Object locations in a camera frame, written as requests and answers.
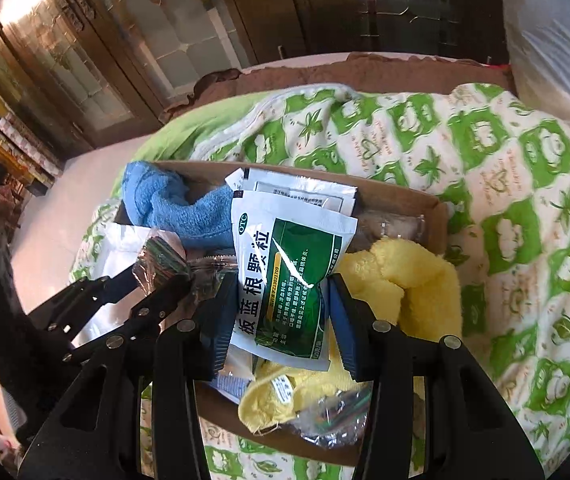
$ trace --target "green blanket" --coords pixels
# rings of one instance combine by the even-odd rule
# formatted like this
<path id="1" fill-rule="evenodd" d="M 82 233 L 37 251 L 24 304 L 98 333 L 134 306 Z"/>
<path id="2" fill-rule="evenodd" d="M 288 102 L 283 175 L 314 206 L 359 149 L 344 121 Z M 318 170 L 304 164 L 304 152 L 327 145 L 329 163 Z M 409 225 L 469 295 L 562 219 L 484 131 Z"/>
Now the green blanket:
<path id="1" fill-rule="evenodd" d="M 459 270 L 465 344 L 545 473 L 567 457 L 570 128 L 562 121 L 485 84 L 447 96 L 313 85 L 195 110 L 168 124 L 137 158 L 284 164 L 438 196 L 449 208 L 445 257 Z M 106 205 L 91 228 L 75 276 L 91 275 L 100 226 L 113 211 Z"/>

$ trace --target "brown fabric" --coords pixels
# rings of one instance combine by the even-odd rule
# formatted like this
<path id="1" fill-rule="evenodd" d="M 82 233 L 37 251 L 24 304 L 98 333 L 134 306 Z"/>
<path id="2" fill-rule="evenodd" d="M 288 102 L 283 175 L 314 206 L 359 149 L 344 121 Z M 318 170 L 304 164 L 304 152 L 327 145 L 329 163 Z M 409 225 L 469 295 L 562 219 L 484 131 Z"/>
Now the brown fabric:
<path id="1" fill-rule="evenodd" d="M 248 74 L 231 69 L 203 76 L 188 102 L 165 110 L 166 120 L 199 106 L 236 95 L 311 83 L 342 83 L 362 92 L 449 94 L 464 83 L 493 83 L 516 94 L 509 67 L 488 67 L 468 59 L 412 56 L 408 60 L 352 52 L 347 60 L 307 68 L 262 68 Z"/>

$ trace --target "medicine packet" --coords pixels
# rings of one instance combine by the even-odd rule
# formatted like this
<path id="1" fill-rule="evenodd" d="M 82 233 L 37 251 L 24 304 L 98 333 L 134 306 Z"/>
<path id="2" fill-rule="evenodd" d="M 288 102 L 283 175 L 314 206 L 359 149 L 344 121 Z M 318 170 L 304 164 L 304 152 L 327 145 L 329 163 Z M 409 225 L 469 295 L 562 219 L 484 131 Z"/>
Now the medicine packet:
<path id="1" fill-rule="evenodd" d="M 322 289 L 356 225 L 355 218 L 296 198 L 235 191 L 239 310 L 232 344 L 286 366 L 327 370 Z"/>
<path id="2" fill-rule="evenodd" d="M 357 190 L 354 186 L 260 168 L 239 168 L 226 177 L 225 182 L 234 191 L 262 191 L 289 196 L 347 216 L 354 208 Z"/>

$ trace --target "yellow plush cloth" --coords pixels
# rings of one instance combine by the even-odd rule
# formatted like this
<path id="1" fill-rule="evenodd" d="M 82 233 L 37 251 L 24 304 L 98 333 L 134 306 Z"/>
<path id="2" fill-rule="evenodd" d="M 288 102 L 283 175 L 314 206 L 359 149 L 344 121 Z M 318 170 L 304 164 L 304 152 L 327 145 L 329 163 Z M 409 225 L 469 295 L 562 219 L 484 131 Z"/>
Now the yellow plush cloth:
<path id="1" fill-rule="evenodd" d="M 352 297 L 366 301 L 377 319 L 396 324 L 407 335 L 438 341 L 442 336 L 460 336 L 462 314 L 460 285 L 455 268 L 424 247 L 407 240 L 384 238 L 369 251 L 345 254 L 336 272 L 345 280 Z M 401 302 L 407 290 L 407 300 Z M 240 404 L 238 418 L 256 431 L 287 422 L 324 396 L 351 390 L 357 384 L 343 367 L 332 327 L 329 370 L 314 372 L 265 361 L 255 372 Z M 291 402 L 281 402 L 272 380 L 287 376 Z M 422 381 L 414 391 L 425 398 Z"/>

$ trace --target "screw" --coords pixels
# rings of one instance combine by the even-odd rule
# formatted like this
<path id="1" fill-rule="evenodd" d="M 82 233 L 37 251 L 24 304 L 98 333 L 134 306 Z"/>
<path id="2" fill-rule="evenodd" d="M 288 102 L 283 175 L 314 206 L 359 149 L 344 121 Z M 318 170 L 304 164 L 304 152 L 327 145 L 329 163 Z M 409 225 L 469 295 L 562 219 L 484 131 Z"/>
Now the screw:
<path id="1" fill-rule="evenodd" d="M 196 328 L 196 323 L 191 319 L 182 319 L 176 323 L 179 332 L 191 332 Z"/>
<path id="2" fill-rule="evenodd" d="M 371 326 L 374 330 L 376 330 L 376 332 L 385 333 L 392 330 L 391 324 L 388 321 L 385 321 L 384 319 L 375 320 L 375 322 L 373 322 Z"/>
<path id="3" fill-rule="evenodd" d="M 107 341 L 105 341 L 105 344 L 107 345 L 107 348 L 111 348 L 111 349 L 118 348 L 119 346 L 121 346 L 123 344 L 123 336 L 118 335 L 118 334 L 110 335 L 107 338 Z"/>
<path id="4" fill-rule="evenodd" d="M 451 348 L 452 350 L 460 348 L 460 339 L 455 335 L 446 335 L 443 338 L 443 343 L 445 343 L 447 348 Z"/>

